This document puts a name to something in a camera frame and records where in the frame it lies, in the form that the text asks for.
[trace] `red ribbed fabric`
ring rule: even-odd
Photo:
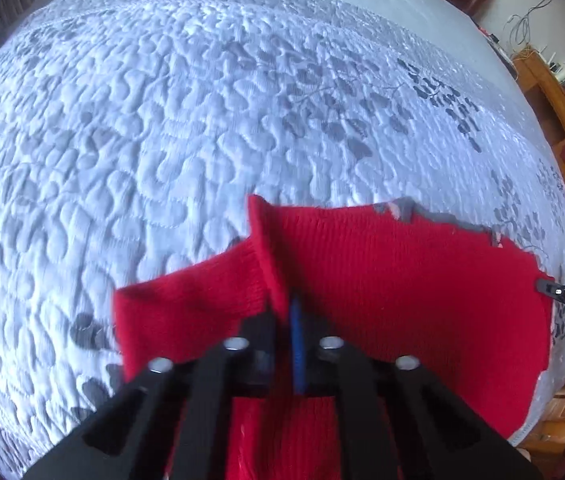
[[[247,240],[115,293],[127,378],[157,356],[198,358],[267,299],[286,324],[292,290],[368,355],[418,356],[501,435],[522,425],[550,344],[551,300],[534,288],[546,275],[531,254],[371,206],[275,207],[257,196],[248,205]],[[229,479],[339,478],[333,403],[291,395],[283,332],[271,396],[234,401]]]

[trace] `quilted fabric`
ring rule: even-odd
[[[35,13],[0,50],[0,472],[18,478],[120,384],[114,288],[247,235],[248,193],[409,196],[502,231],[565,282],[565,188],[523,134],[538,128],[522,97],[337,0]],[[557,308],[513,442],[564,380]]]

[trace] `silver screw head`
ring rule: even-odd
[[[225,339],[224,345],[227,350],[237,352],[249,346],[249,339],[245,339],[244,337],[228,337]]]
[[[344,346],[344,341],[337,335],[329,335],[320,339],[320,348],[325,350],[337,350]]]
[[[157,374],[167,373],[173,367],[174,364],[166,357],[156,357],[149,362],[149,370]]]
[[[401,370],[415,370],[420,366],[420,360],[413,355],[403,355],[395,360],[395,366]]]

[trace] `metal bolt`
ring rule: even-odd
[[[413,355],[403,355],[395,360],[395,366],[401,370],[415,370],[420,366],[420,360]]]
[[[224,345],[227,350],[244,350],[249,346],[249,339],[245,339],[244,337],[229,337],[225,339]]]
[[[149,362],[149,370],[157,374],[167,373],[173,367],[174,364],[166,357],[156,357],[151,362]]]
[[[344,346],[344,341],[337,335],[330,335],[320,339],[320,348],[325,350],[338,350]]]

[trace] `white quilt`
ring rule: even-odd
[[[521,100],[338,0],[35,13],[0,50],[0,472],[19,478],[120,384],[112,290],[248,235],[248,193],[409,196],[501,230],[565,282],[565,187],[529,132]],[[565,380],[565,309],[554,317],[512,442]]]

